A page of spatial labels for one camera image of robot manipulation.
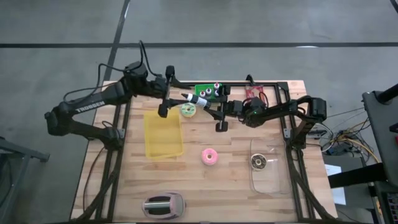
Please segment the small green roll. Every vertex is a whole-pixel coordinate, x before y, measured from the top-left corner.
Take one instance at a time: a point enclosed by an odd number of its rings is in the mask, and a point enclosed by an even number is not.
[[[184,103],[181,106],[181,114],[186,118],[191,118],[197,112],[197,107],[193,103]]]

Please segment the metal stand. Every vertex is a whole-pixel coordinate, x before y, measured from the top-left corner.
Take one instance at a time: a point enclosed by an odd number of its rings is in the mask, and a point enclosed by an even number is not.
[[[40,162],[47,162],[49,160],[50,154],[44,154],[35,150],[31,150],[22,146],[18,146],[9,141],[6,141],[4,138],[0,138],[0,149],[4,152],[0,154],[0,169],[4,167],[5,163],[8,159],[10,159],[10,155],[21,157],[22,164],[19,169],[18,175],[11,183],[11,189],[6,196],[6,200],[2,206],[2,213],[0,214],[0,223],[8,223],[9,216],[14,207],[18,190],[21,187],[22,180],[25,176],[27,166],[29,165],[29,160],[31,158],[39,159]]]

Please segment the clear plastic container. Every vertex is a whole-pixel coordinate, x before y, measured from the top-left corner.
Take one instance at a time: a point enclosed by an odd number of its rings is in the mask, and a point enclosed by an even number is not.
[[[149,159],[161,159],[183,154],[181,122],[178,108],[169,110],[167,118],[161,118],[157,110],[144,114],[145,155]]]
[[[265,157],[263,169],[252,166],[252,156],[260,154]],[[251,188],[260,194],[288,194],[290,177],[287,167],[285,142],[281,139],[252,139],[249,159]]]

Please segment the tape roll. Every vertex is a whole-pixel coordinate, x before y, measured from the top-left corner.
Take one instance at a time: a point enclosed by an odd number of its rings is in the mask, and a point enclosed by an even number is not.
[[[254,154],[250,159],[251,167],[255,171],[263,170],[267,165],[267,159],[262,154]]]
[[[201,161],[208,166],[216,164],[218,161],[217,152],[214,149],[203,150],[201,152]]]
[[[185,118],[191,118],[197,112],[197,107],[193,103],[184,103],[181,106],[181,114]]]

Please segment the white marker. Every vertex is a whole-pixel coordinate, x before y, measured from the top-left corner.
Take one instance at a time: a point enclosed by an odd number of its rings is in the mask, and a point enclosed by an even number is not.
[[[200,98],[199,96],[196,96],[194,94],[188,93],[181,93],[181,95],[183,97],[185,97],[185,99],[187,99],[190,103],[194,103],[204,109],[208,109],[211,106],[211,103],[203,98]]]

